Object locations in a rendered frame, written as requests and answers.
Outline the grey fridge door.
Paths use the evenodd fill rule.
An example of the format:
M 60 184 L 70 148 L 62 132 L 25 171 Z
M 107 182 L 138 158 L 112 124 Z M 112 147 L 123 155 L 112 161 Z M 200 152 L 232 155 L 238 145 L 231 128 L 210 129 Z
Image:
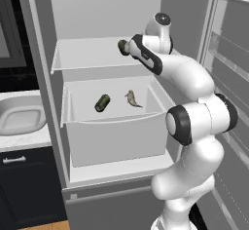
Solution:
M 236 127 L 217 136 L 225 157 L 214 196 L 225 230 L 249 230 L 249 0 L 213 0 L 203 65 L 238 114 Z

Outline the dark green cucumber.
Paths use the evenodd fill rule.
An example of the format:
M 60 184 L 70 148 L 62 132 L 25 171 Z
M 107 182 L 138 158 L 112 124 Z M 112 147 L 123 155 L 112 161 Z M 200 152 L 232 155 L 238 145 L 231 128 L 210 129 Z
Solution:
M 94 106 L 97 112 L 103 112 L 106 106 L 109 104 L 111 98 L 108 95 L 102 95 L 101 98 L 98 100 L 96 105 Z
M 128 56 L 129 52 L 125 49 L 126 40 L 122 39 L 118 42 L 118 48 L 123 56 Z

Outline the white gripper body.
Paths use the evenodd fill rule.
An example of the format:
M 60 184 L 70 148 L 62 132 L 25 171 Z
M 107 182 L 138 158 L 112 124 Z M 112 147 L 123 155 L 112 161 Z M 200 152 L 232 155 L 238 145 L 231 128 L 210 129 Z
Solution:
M 137 57 L 136 50 L 137 50 L 137 46 L 136 46 L 135 42 L 134 42 L 133 40 L 130 40 L 130 41 L 128 42 L 128 51 L 129 51 L 129 54 L 130 54 L 133 58 L 136 58 L 136 57 Z

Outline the grey open fridge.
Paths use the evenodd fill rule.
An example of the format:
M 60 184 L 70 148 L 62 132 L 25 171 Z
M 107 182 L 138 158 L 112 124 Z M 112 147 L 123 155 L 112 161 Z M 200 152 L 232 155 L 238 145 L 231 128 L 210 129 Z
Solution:
M 49 131 L 53 145 L 53 153 L 63 189 L 84 187 L 81 183 L 75 183 L 70 177 L 76 173 L 82 173 L 80 169 L 73 169 L 69 162 L 70 151 L 68 140 L 62 135 L 59 128 L 59 108 L 62 104 L 62 76 L 52 77 L 49 73 L 53 62 L 53 52 L 57 42 L 55 23 L 53 19 L 52 0 L 20 0 L 24 22 L 27 30 L 30 49 L 35 65 L 35 71 L 39 88 L 49 122 Z M 138 176 L 135 172 L 127 179 L 151 177 L 149 173 Z

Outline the white fridge shelf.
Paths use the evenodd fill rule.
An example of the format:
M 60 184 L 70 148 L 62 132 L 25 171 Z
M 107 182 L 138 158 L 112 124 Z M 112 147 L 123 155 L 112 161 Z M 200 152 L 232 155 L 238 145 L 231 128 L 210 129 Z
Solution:
M 61 39 L 56 42 L 51 74 L 56 71 L 99 67 L 140 66 L 138 60 L 120 53 L 120 37 Z

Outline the grey freezer drawer front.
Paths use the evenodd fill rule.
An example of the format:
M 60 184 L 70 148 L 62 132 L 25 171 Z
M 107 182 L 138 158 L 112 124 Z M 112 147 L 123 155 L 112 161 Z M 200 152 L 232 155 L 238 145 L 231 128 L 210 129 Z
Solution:
M 63 189 L 70 230 L 150 230 L 164 201 L 150 177 Z

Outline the dark cabinet drawer front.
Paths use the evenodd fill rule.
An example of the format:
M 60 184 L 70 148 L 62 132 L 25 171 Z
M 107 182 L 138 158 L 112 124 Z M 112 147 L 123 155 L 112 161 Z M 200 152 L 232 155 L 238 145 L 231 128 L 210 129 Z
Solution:
M 3 164 L 3 159 L 25 156 L 25 162 Z M 11 222 L 7 230 L 67 219 L 51 146 L 0 152 L 0 213 Z

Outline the white sink basin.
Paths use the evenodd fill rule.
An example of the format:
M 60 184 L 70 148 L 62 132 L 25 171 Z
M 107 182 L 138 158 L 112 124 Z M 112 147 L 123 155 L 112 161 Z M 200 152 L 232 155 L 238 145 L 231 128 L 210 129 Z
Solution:
M 16 96 L 0 100 L 0 135 L 34 133 L 46 123 L 40 96 Z

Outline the grey-brown fish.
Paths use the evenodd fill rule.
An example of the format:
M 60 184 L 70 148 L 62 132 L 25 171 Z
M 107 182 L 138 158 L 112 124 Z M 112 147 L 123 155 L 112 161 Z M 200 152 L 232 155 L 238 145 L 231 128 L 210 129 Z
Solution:
M 133 90 L 129 90 L 127 94 L 125 95 L 127 97 L 127 102 L 134 107 L 139 107 L 139 104 L 135 100 L 134 92 Z

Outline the white fridge drawer bin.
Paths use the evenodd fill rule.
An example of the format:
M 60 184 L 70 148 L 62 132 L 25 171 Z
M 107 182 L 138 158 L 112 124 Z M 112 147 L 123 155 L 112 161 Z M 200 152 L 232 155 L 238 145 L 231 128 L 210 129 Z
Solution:
M 133 90 L 139 107 L 125 96 Z M 94 108 L 102 95 L 111 100 L 103 112 Z M 61 123 L 67 131 L 75 168 L 165 152 L 165 115 L 173 102 L 156 77 L 138 76 L 66 82 Z

